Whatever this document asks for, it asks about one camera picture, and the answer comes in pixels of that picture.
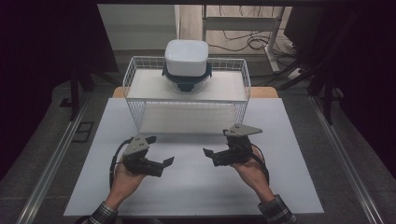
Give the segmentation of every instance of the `wall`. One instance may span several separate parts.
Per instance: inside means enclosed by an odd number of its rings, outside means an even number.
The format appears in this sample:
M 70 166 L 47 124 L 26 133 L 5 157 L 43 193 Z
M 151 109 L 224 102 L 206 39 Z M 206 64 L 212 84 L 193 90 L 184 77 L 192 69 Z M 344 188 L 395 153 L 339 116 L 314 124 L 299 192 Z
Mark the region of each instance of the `wall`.
M 98 5 L 113 50 L 165 49 L 177 38 L 178 6 Z

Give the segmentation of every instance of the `dark background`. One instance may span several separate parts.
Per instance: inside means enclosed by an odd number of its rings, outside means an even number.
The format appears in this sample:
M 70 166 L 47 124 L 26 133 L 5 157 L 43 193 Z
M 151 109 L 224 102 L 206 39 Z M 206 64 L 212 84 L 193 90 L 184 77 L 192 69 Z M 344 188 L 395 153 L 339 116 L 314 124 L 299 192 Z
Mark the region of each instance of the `dark background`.
M 91 71 L 118 71 L 96 3 L 0 1 L 0 177 L 18 158 L 52 90 Z
M 332 61 L 332 70 L 344 93 L 341 107 L 396 176 L 394 9 L 391 2 L 370 1 Z M 324 28 L 337 25 L 331 18 L 341 13 L 324 14 Z M 53 88 L 72 71 L 85 71 L 86 65 L 117 71 L 94 2 L 0 2 L 1 177 L 45 115 Z

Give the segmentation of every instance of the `white wire basket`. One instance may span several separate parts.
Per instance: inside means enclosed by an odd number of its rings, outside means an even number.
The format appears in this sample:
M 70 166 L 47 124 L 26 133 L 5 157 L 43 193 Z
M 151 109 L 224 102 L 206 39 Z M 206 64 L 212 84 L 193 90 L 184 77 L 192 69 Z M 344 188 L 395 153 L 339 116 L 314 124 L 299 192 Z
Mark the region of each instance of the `white wire basket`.
M 222 134 L 242 123 L 250 96 L 243 59 L 209 58 L 212 77 L 195 94 L 180 94 L 162 76 L 164 57 L 133 57 L 123 93 L 140 133 Z

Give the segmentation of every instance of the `black cable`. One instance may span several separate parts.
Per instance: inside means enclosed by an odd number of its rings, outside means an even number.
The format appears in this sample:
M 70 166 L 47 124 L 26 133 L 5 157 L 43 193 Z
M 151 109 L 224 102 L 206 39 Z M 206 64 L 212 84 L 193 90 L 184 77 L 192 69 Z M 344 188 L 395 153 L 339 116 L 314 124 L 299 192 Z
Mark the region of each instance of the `black cable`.
M 256 7 L 253 7 L 253 8 L 249 11 L 249 13 L 247 14 L 247 16 L 249 16 L 250 13 L 251 13 L 252 11 L 254 11 L 255 8 L 256 8 Z
M 222 14 L 224 14 L 224 16 L 225 16 L 225 12 L 224 12 L 224 10 L 222 9 L 222 6 L 219 6 L 219 14 L 220 14 L 220 16 L 222 16 Z
M 254 76 L 254 77 L 250 77 L 250 80 L 253 80 L 254 78 L 263 78 L 263 77 L 275 77 L 277 76 L 277 74 L 272 74 L 272 75 L 264 75 L 264 76 Z M 258 83 L 251 83 L 252 87 L 256 87 L 256 86 L 260 86 L 262 83 L 264 83 L 265 81 L 261 81 Z
M 297 59 L 297 56 L 296 56 L 296 55 L 288 54 L 288 53 L 281 53 L 281 54 L 275 54 L 275 53 L 274 53 L 274 55 L 276 56 L 276 61 L 277 61 L 277 63 L 280 63 L 280 64 L 282 64 L 283 66 L 286 66 L 286 67 L 291 66 L 294 62 L 293 62 L 293 63 L 289 63 L 289 64 L 284 64 L 284 63 L 282 63 L 279 59 L 282 59 L 282 58 Z
M 267 36 L 262 36 L 262 35 L 260 35 L 260 36 L 251 36 L 248 40 L 247 40 L 247 44 L 250 46 L 250 48 L 251 49 L 264 49 L 267 45 L 268 45 L 268 40 L 269 40 L 269 37 L 267 37 Z M 265 43 L 265 45 L 261 45 L 260 47 L 258 47 L 258 48 L 255 48 L 255 47 L 253 47 L 253 46 L 251 46 L 251 43 L 254 43 L 254 42 L 259 42 L 259 43 Z
M 110 188 L 113 185 L 113 181 L 114 181 L 114 170 L 116 169 L 116 164 L 119 164 L 120 162 L 117 162 L 117 157 L 119 156 L 119 153 L 121 151 L 121 149 L 123 148 L 123 146 L 125 146 L 126 144 L 130 144 L 132 142 L 134 138 L 131 137 L 128 140 L 125 140 L 121 143 L 121 145 L 119 146 L 119 148 L 117 148 L 116 154 L 113 156 L 113 159 L 111 160 L 111 165 L 110 165 L 110 170 L 109 170 L 109 181 L 110 181 Z
M 275 41 L 275 44 L 276 44 L 276 46 L 277 46 L 277 48 L 279 49 L 279 50 L 277 50 L 277 49 L 273 49 L 273 51 L 274 51 L 274 55 L 275 56 L 278 56 L 278 58 L 279 57 L 283 57 L 283 58 L 286 58 L 286 57 L 288 57 L 288 58 L 297 58 L 297 54 L 289 54 L 289 53 L 285 53 L 285 52 L 283 52 L 282 51 L 282 49 L 280 48 L 280 46 L 277 44 L 277 42 Z
M 255 160 L 260 165 L 260 167 L 262 168 L 262 171 L 264 172 L 265 178 L 267 179 L 267 183 L 268 183 L 268 185 L 270 185 L 270 174 L 269 174 L 269 171 L 267 169 L 267 166 L 265 165 L 265 162 L 262 161 L 253 152 L 251 152 L 250 156 L 251 156 L 251 158 L 253 158 L 253 160 Z
M 262 7 L 259 7 L 259 12 L 257 13 L 257 17 L 260 17 L 260 11 L 262 10 Z
M 210 44 L 208 44 L 208 46 L 213 47 L 213 48 L 225 49 L 225 50 L 228 50 L 228 51 L 241 51 L 242 49 L 246 49 L 248 47 L 248 45 L 246 45 L 245 47 L 243 47 L 241 49 L 226 49 L 226 48 L 218 46 L 218 45 L 210 45 Z
M 244 37 L 256 35 L 256 34 L 259 34 L 259 33 L 262 33 L 262 32 L 264 32 L 264 31 L 259 31 L 259 32 L 256 32 L 256 33 L 250 33 L 250 34 L 248 34 L 248 35 L 241 35 L 241 36 L 238 36 L 238 37 L 228 37 L 228 36 L 225 34 L 225 32 L 224 32 L 224 37 L 225 37 L 226 39 L 228 39 L 228 40 L 235 40 L 235 39 L 242 39 L 242 38 L 244 38 Z
M 262 150 L 261 150 L 258 146 L 254 145 L 253 143 L 251 143 L 251 145 L 253 145 L 254 147 L 256 147 L 256 148 L 260 151 L 260 154 L 262 154 Z
M 252 86 L 260 86 L 263 84 L 263 86 L 268 86 L 270 83 L 277 83 L 280 79 L 283 79 L 285 77 L 288 77 L 290 74 L 288 73 L 290 71 L 290 69 L 294 68 L 294 66 L 296 66 L 297 64 L 300 64 L 302 60 L 297 59 L 294 63 L 292 63 L 290 66 L 286 67 L 284 70 L 282 70 L 280 73 L 276 73 L 274 74 L 274 77 L 271 78 L 270 80 L 267 81 L 263 81 L 260 83 L 256 83 Z

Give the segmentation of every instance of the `white table surface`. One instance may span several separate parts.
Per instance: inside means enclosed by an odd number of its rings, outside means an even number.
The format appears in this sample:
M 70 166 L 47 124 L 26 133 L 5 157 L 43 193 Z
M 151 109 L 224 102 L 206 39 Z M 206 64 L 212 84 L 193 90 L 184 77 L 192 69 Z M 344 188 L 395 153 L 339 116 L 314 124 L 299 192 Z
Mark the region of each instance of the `white table surface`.
M 244 123 L 263 129 L 263 133 L 249 138 L 262 149 L 273 192 L 281 195 L 293 213 L 323 213 L 282 100 L 250 99 Z M 111 158 L 122 141 L 136 134 L 125 100 L 109 99 L 65 216 L 90 215 L 106 198 Z M 259 200 L 254 191 L 233 168 L 215 167 L 203 152 L 203 147 L 215 152 L 225 150 L 225 142 L 224 136 L 157 135 L 147 158 L 162 162 L 174 156 L 174 163 L 164 169 L 162 177 L 147 176 L 121 205 L 119 215 L 259 215 Z

